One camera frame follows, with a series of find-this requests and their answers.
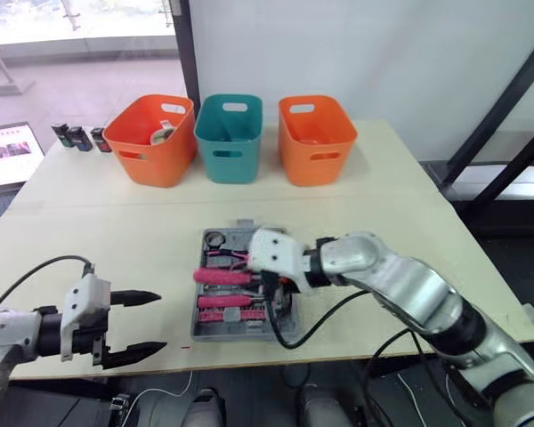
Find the silver robotic arm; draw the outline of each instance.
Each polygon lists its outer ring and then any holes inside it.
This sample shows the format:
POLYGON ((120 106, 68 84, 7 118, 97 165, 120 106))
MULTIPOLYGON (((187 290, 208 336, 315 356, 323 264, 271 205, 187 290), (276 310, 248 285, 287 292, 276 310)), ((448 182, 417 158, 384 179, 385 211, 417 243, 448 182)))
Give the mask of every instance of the silver robotic arm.
POLYGON ((103 369, 139 362, 162 349, 165 342, 141 342, 110 352, 105 336, 111 305, 125 307, 159 300, 146 291, 110 291, 110 283, 87 272, 69 290, 63 312, 45 306, 31 312, 0 308, 0 401, 8 388, 11 371, 38 357, 73 354, 93 355, 93 365, 103 369))
POLYGON ((290 278, 302 293, 331 283, 369 291, 494 406, 496 426, 534 426, 532 358, 424 262, 368 232, 323 238, 310 249, 272 230, 255 233, 249 260, 252 270, 290 278))

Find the cable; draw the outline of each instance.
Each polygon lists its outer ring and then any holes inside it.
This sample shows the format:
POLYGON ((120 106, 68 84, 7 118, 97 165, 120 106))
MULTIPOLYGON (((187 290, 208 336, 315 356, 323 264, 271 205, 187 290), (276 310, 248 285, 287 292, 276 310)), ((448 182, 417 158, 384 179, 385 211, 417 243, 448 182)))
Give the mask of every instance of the cable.
POLYGON ((63 416, 63 418, 61 418, 61 421, 59 421, 56 425, 56 427, 61 427, 63 425, 63 423, 65 423, 65 420, 68 419, 68 417, 71 415, 71 413, 73 412, 73 409, 75 409, 75 407, 77 406, 77 403, 79 403, 81 401, 81 399, 77 399, 73 405, 71 405, 71 407, 69 408, 68 412, 65 413, 65 415, 63 416))
POLYGON ((425 372, 427 373, 427 376, 429 377, 429 381, 431 382, 435 391, 437 391, 437 394, 439 394, 443 398, 443 400, 445 400, 451 412, 455 414, 455 416, 459 420, 461 420, 461 422, 464 423, 465 426, 467 427, 471 426, 472 425, 471 420, 469 420, 469 418, 466 415, 464 415, 461 411, 459 411, 459 409, 453 403, 451 403, 447 395, 443 393, 443 390, 441 389, 437 381, 435 381, 435 376, 433 375, 433 371, 431 370, 431 367, 429 366, 429 363, 427 362, 427 358, 425 357, 424 351, 422 350, 421 345, 419 344, 419 341, 417 340, 417 336, 414 332, 411 332, 411 338, 413 339, 413 342, 417 347, 417 351, 419 352, 419 358, 421 359, 421 363, 423 364, 425 368, 425 372))
MULTIPOLYGON (((349 367, 354 371, 356 376, 358 376, 360 378, 360 382, 361 382, 362 372, 360 371, 360 367, 359 367, 358 363, 355 362, 354 360, 351 360, 351 362, 349 364, 349 367)), ((387 420, 387 422, 390 425, 390 427, 393 427, 392 419, 390 418, 388 413, 384 411, 384 408, 377 402, 376 399, 374 399, 374 397, 372 395, 369 395, 369 398, 370 398, 370 401, 372 402, 372 404, 376 408, 378 408, 382 414, 384 414, 384 418, 387 420)))
POLYGON ((384 414, 384 417, 385 417, 385 419, 387 420, 388 425, 389 425, 390 427, 393 427, 392 418, 390 418, 390 416, 388 415, 388 413, 384 411, 384 409, 382 408, 382 406, 381 406, 379 403, 377 403, 377 400, 375 400, 374 397, 373 397, 372 395, 369 395, 369 398, 370 398, 370 402, 372 402, 372 403, 374 404, 374 406, 377 407, 377 408, 380 410, 380 412, 381 412, 382 414, 384 414))
POLYGON ((126 422, 128 421, 128 417, 131 415, 131 413, 133 412, 133 409, 134 409, 134 406, 136 405, 136 402, 139 401, 139 399, 141 398, 141 396, 145 395, 146 393, 148 393, 149 391, 158 391, 160 393, 164 393, 164 394, 167 394, 168 396, 172 396, 173 398, 181 398, 184 394, 186 394, 186 391, 188 391, 188 389, 190 388, 190 385, 192 384, 192 376, 194 374, 194 371, 190 371, 190 378, 188 380, 188 383, 186 384, 186 387, 184 387, 184 390, 182 390, 182 392, 180 394, 175 394, 175 393, 172 393, 170 391, 166 391, 166 390, 162 390, 162 389, 146 389, 146 390, 143 390, 141 391, 138 396, 136 398, 134 398, 133 400, 133 404, 131 405, 131 407, 129 408, 128 410, 128 413, 126 414, 126 417, 125 417, 125 420, 123 421, 123 423, 121 424, 121 427, 125 427, 126 425, 126 422))
POLYGON ((364 368, 364 376, 362 378, 362 391, 364 393, 364 401, 366 402, 366 406, 368 407, 370 414, 372 415, 372 418, 374 418, 374 421, 380 426, 385 427, 384 422, 382 421, 382 418, 380 418, 379 413, 376 411, 376 409, 371 405, 371 397, 369 395, 369 377, 370 372, 372 371, 372 366, 376 362, 377 358, 380 357, 380 354, 384 352, 385 349, 387 349, 390 345, 392 345, 393 342, 400 339, 403 335, 408 334, 409 329, 403 329, 399 331, 396 335, 392 336, 390 339, 388 339, 386 342, 382 344, 382 346, 377 349, 377 351, 374 353, 372 358, 369 360, 369 362, 366 364, 366 367, 364 368))
POLYGON ((1 296, 0 296, 0 304, 8 297, 9 294, 12 293, 12 291, 14 289, 16 289, 19 285, 21 285, 27 278, 29 278, 31 275, 33 275, 34 273, 36 273, 37 271, 40 271, 43 267, 47 267, 48 265, 50 264, 53 264, 54 262, 57 262, 57 261, 63 261, 63 260, 78 260, 78 261, 81 261, 85 264, 84 266, 84 275, 86 272, 93 272, 93 264, 87 260, 86 258, 84 258, 83 256, 79 256, 79 255, 62 255, 62 256, 57 256, 55 258, 52 258, 51 260, 47 260, 45 262, 42 262, 41 264, 37 265, 36 267, 34 267, 32 270, 28 271, 26 274, 24 274, 21 278, 19 278, 18 280, 16 280, 14 282, 14 284, 12 286, 10 286, 6 292, 4 292, 1 296))
POLYGON ((330 318, 333 314, 335 314, 343 305, 346 303, 352 301, 354 298, 357 298, 359 296, 367 294, 368 291, 359 291, 352 295, 347 296, 342 301, 340 301, 337 305, 335 305, 332 309, 327 311, 327 313, 320 318, 320 320, 311 328, 309 332, 307 332, 303 338, 301 338, 297 342, 287 342, 285 341, 285 338, 283 338, 283 335, 281 334, 281 331, 279 329, 279 325, 277 325, 277 319, 275 319, 275 313, 273 312, 273 307, 271 306, 271 301, 268 301, 265 306, 267 307, 267 314, 269 314, 269 321, 271 322, 271 327, 273 328, 273 332, 275 333, 275 336, 277 337, 277 341, 279 344, 281 344, 283 347, 285 347, 288 350, 293 350, 301 345, 303 345, 305 342, 309 340, 309 338, 312 337, 312 335, 317 332, 317 329, 319 329, 324 322, 330 318))
POLYGON ((447 396, 449 397, 449 400, 451 401, 453 406, 456 406, 455 400, 453 399, 453 396, 451 396, 451 390, 449 389, 449 374, 447 373, 445 374, 445 391, 447 392, 447 396))
POLYGON ((413 407, 416 409, 417 415, 419 415, 419 421, 421 421, 421 424, 424 427, 427 427, 427 423, 424 420, 424 416, 421 414, 421 410, 419 409, 419 405, 417 404, 416 395, 413 393, 413 390, 411 390, 411 387, 409 387, 409 384, 406 383, 406 380, 403 379, 401 374, 397 374, 396 376, 400 379, 401 384, 403 384, 403 387, 408 392, 409 397, 411 398, 411 402, 413 403, 413 407))

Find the table surface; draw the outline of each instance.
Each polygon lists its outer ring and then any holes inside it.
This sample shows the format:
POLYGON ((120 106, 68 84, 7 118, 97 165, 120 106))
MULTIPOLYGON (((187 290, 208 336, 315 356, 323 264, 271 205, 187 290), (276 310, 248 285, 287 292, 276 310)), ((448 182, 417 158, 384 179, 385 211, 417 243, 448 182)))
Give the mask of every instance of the table surface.
MULTIPOLYGON (((15 368, 14 378, 161 373, 371 356, 402 323, 370 296, 344 306, 303 347, 276 342, 194 342, 190 321, 202 231, 230 227, 238 218, 284 227, 309 244, 325 236, 371 230, 399 254, 432 265, 473 304, 519 341, 534 340, 534 326, 451 205, 442 197, 385 121, 356 122, 359 138, 339 181, 298 188, 279 164, 276 130, 267 127, 262 163, 250 185, 206 179, 197 160, 170 189, 133 183, 116 158, 57 143, 0 219, 0 294, 38 263, 81 254, 96 263, 112 289, 144 289, 162 300, 115 307, 109 314, 113 351, 143 341, 165 341, 156 355, 128 367, 102 371, 91 355, 72 362, 41 358, 15 368)), ((40 271, 3 304, 18 310, 62 307, 78 279, 78 262, 40 271)), ((298 297, 303 330, 356 289, 322 288, 298 297)), ((415 353, 402 339, 385 355, 415 353)))

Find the small black bottle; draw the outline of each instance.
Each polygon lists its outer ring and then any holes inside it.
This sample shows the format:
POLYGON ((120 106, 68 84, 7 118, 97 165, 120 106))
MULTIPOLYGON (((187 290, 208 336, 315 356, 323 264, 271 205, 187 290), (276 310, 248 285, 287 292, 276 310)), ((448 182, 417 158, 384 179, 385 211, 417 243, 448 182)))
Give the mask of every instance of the small black bottle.
POLYGON ((90 151, 93 148, 89 137, 81 126, 73 126, 68 130, 68 137, 80 151, 90 151))

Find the display screen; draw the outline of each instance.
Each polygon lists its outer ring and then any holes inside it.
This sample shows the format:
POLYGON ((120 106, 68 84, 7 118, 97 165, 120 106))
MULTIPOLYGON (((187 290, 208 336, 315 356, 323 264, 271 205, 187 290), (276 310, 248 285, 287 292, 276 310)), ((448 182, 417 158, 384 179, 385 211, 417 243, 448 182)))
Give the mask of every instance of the display screen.
POLYGON ((43 158, 27 123, 0 126, 0 185, 27 181, 43 158))

